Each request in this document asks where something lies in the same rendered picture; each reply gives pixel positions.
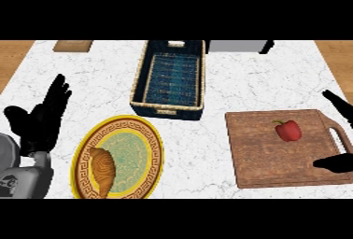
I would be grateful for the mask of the dark blue wicker basket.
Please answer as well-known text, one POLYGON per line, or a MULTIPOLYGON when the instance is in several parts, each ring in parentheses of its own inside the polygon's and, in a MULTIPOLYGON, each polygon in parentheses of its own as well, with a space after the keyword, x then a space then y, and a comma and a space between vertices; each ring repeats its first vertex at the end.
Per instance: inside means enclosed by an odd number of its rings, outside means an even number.
POLYGON ((205 42, 147 40, 130 94, 139 116, 199 120, 205 93, 205 42))

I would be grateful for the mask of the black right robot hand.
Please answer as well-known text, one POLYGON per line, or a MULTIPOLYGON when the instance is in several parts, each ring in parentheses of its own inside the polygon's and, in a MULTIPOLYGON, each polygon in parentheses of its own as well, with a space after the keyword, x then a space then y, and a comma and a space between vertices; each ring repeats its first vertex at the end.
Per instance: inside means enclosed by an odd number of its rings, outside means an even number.
MULTIPOLYGON (((328 99, 340 114, 347 119, 347 123, 353 128, 353 105, 329 90, 322 92, 322 96, 328 99)), ((329 170, 335 174, 353 172, 353 153, 344 153, 313 161, 313 166, 329 170)))

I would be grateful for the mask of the yellow patterned plate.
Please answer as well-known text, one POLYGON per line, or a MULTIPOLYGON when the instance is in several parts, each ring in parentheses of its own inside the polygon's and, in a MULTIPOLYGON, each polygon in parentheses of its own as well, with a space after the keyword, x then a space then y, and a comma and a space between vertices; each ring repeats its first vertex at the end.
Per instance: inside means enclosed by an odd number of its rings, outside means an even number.
POLYGON ((72 157, 72 195, 99 199, 93 179, 90 148, 111 152, 115 165, 114 185, 108 199, 147 198, 153 192, 164 163, 162 141, 152 123, 139 116, 105 119, 87 132, 72 157))

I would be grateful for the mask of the grey box appliance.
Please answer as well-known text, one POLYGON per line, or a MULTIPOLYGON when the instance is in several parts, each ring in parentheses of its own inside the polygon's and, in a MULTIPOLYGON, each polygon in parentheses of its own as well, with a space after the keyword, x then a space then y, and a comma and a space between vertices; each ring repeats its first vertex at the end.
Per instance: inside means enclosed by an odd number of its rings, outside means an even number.
POLYGON ((273 40, 207 40, 207 52, 257 52, 266 54, 275 46, 273 40))

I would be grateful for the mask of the brown croissant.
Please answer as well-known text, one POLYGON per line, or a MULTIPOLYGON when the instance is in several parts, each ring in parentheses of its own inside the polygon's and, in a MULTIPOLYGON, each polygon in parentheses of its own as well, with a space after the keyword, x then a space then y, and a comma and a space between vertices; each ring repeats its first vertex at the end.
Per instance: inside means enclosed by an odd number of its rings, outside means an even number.
POLYGON ((103 148, 90 148, 93 179, 99 186, 99 197, 106 198, 115 178, 115 165, 111 152, 103 148))

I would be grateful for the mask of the brown wooden cutting board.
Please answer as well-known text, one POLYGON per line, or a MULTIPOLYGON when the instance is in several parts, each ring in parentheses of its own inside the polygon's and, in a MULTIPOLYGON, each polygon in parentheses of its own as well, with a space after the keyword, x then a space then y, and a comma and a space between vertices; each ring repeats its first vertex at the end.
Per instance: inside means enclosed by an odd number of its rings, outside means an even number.
POLYGON ((353 153, 341 125, 317 109, 229 112, 224 118, 239 188, 353 183, 353 172, 335 174, 313 166, 341 149, 353 153), (275 120, 298 123, 300 140, 280 139, 275 120))

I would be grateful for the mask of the small brown wooden block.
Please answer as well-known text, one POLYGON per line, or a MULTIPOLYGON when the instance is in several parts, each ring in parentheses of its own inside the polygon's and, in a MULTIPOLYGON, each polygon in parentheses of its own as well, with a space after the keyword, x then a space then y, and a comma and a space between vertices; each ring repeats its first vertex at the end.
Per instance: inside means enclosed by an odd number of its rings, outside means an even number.
POLYGON ((91 40, 57 40, 53 46, 54 52, 88 52, 91 40))

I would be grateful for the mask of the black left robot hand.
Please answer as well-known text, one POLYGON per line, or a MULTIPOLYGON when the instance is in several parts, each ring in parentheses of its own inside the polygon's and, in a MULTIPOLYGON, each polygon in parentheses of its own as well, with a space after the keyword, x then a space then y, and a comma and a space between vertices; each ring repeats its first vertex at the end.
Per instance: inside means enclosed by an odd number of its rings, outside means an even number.
POLYGON ((59 74, 49 87, 43 103, 32 108, 31 112, 15 105, 4 108, 10 130, 19 136, 19 154, 23 157, 29 157, 37 151, 50 152, 54 148, 71 95, 65 76, 59 74))

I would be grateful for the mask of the red bell pepper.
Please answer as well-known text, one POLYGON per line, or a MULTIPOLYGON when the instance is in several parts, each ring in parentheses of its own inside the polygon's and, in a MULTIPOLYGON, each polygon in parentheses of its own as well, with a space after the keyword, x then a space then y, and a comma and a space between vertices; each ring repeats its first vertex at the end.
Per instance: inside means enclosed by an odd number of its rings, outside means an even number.
POLYGON ((273 120, 273 123, 276 123, 276 133, 285 142, 297 141, 301 139, 301 128, 297 122, 294 122, 292 120, 273 120))

